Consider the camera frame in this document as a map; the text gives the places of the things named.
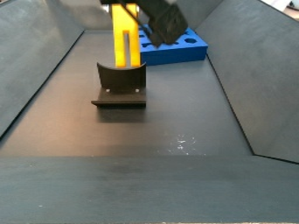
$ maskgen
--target black bracket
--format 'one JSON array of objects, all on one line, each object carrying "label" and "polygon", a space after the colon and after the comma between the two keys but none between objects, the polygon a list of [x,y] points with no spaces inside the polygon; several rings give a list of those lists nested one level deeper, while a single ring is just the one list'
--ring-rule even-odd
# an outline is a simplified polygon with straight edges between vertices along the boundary
[{"label": "black bracket", "polygon": [[146,64],[125,69],[98,64],[98,74],[102,88],[94,105],[146,107]]}]

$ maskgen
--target bin floor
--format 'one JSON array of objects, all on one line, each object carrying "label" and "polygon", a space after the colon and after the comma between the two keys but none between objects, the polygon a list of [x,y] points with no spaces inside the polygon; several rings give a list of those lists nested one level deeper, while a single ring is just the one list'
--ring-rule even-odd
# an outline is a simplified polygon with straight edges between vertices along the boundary
[{"label": "bin floor", "polygon": [[111,31],[82,36],[0,143],[0,156],[250,156],[209,60],[147,68],[147,107],[97,108]]}]

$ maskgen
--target metal sheet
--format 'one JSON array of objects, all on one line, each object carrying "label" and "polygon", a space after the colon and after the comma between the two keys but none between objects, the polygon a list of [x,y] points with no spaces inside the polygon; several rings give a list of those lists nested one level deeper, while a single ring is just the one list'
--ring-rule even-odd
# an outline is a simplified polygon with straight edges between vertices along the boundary
[{"label": "metal sheet", "polygon": [[79,38],[83,28],[52,0],[0,6],[0,136]]},{"label": "metal sheet", "polygon": [[299,166],[261,157],[0,159],[3,223],[297,223]]},{"label": "metal sheet", "polygon": [[258,155],[299,162],[299,24],[259,1],[226,0],[197,30]]},{"label": "metal sheet", "polygon": [[113,30],[113,20],[99,0],[56,0],[86,30]]},{"label": "metal sheet", "polygon": [[251,155],[207,60],[147,68],[147,108],[98,109],[111,31],[86,32],[0,145],[0,156]]}]

